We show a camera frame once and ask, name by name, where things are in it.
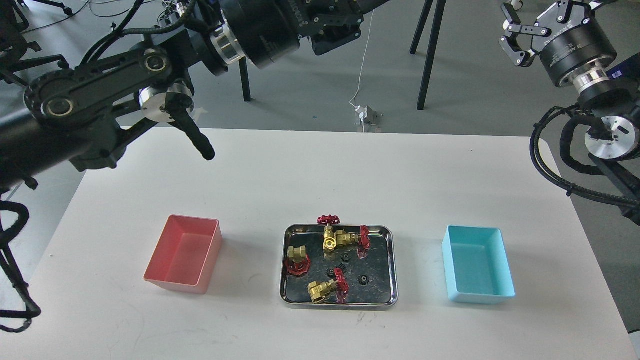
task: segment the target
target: gray floor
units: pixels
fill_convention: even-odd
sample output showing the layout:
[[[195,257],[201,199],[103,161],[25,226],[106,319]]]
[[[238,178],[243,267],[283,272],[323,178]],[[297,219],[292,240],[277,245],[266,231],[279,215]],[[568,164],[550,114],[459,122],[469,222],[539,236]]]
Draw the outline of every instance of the gray floor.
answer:
[[[27,15],[32,28],[64,18],[58,9],[28,3]],[[99,15],[108,15],[126,10],[130,3],[121,0],[95,4],[93,10]],[[539,0],[525,0],[524,3],[520,17],[527,23],[533,23],[551,4]],[[83,2],[67,0],[65,4],[77,10]],[[415,104],[428,35],[423,38],[415,56],[408,54],[408,48],[422,5],[422,1],[392,0],[373,15],[362,89],[355,103],[368,104],[383,115],[377,131],[529,136],[532,125],[551,106],[568,106],[575,102],[575,90],[554,88],[539,61],[528,69],[512,66],[498,44],[504,22],[500,1],[450,1],[445,10],[427,109],[417,111]],[[160,11],[159,2],[144,5],[132,26],[153,25]],[[620,0],[598,13],[598,21],[618,51],[619,61],[637,52],[639,17],[638,0]],[[63,53],[75,66],[93,42],[107,33],[111,21],[117,23],[121,19],[122,16],[101,19],[85,8],[74,19],[27,34],[28,40],[39,41],[44,49],[29,56]],[[363,37],[366,37],[370,19],[368,15]],[[138,40],[125,38],[113,46],[111,53],[126,51]],[[349,100],[358,85],[365,44],[366,39],[361,38],[317,57],[304,40],[299,51],[267,69],[251,67],[251,103],[243,102],[237,67],[232,67],[224,76],[214,77],[202,64],[195,65],[191,76],[196,88],[196,108],[200,108],[196,110],[200,114],[198,125],[232,129],[358,131]],[[53,69],[55,67],[41,67],[22,75],[33,79]],[[20,88],[0,84],[0,103],[4,104],[0,115],[17,109],[21,104]],[[131,125],[137,120],[138,116],[128,116],[121,124]],[[562,125],[550,126],[544,139],[551,146],[565,177],[590,188],[616,192],[605,179],[579,176],[560,163],[557,144]],[[363,161],[375,161],[367,159],[366,154],[362,157]],[[640,163],[625,165],[640,174]],[[64,164],[39,176],[38,180],[42,188],[37,192],[21,188],[13,198],[31,206],[32,221],[26,230],[29,232],[14,244],[18,256],[28,264],[28,275],[44,253],[81,174]],[[638,227],[622,218],[617,208],[576,198],[573,203],[627,329],[640,328]]]

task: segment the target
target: screw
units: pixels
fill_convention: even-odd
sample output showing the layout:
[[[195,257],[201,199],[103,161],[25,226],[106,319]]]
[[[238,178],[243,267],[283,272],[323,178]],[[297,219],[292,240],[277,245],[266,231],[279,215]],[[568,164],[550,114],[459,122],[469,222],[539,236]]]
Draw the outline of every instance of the screw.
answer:
[[[47,103],[47,113],[57,117],[69,115],[73,109],[74,103],[62,97],[53,99]]]
[[[147,58],[145,66],[151,71],[161,71],[166,67],[166,63],[162,57],[153,55]]]

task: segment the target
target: pink plastic bin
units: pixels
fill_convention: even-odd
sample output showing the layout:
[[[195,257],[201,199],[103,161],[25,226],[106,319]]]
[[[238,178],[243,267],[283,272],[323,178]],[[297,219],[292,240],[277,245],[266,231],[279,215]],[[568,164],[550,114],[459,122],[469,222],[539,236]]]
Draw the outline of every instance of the pink plastic bin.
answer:
[[[215,219],[171,215],[151,257],[145,280],[161,288],[204,294],[222,246]]]

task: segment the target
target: white table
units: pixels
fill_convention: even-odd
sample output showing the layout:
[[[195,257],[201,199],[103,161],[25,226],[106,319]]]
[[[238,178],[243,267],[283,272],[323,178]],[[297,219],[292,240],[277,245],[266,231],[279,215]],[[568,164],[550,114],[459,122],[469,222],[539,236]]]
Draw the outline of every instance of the white table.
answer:
[[[578,217],[529,160],[527,138],[175,129],[87,173],[31,281],[41,317],[0,335],[4,359],[635,359]],[[551,161],[547,148],[543,154]],[[278,296],[291,224],[338,214],[394,233],[388,311],[289,309]],[[209,292],[142,276],[171,214],[220,220]],[[448,224],[500,227],[516,298],[447,298]]]

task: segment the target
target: metal tray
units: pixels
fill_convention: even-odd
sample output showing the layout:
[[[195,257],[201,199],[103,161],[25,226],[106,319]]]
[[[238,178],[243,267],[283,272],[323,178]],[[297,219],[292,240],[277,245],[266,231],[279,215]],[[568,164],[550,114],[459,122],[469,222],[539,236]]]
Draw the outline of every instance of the metal tray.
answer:
[[[359,233],[360,226],[334,225],[334,230],[345,230],[348,233]],[[368,309],[383,310],[393,306],[398,299],[396,283],[396,265],[394,262],[393,236],[383,226],[369,226],[371,248],[367,257],[358,258],[356,246],[338,248],[333,254],[325,256],[323,246],[323,225],[292,225],[284,234],[282,252],[282,270],[280,276],[280,296],[290,307],[323,308],[323,309]],[[309,272],[300,277],[287,273],[285,260],[289,246],[307,247],[311,259]],[[343,254],[349,254],[348,262],[342,261]],[[327,281],[327,271],[344,263],[344,275],[349,284],[349,293],[344,302],[339,302],[336,294],[325,302],[315,304],[307,292],[307,285],[313,281]],[[360,284],[359,278],[366,275],[369,282]]]

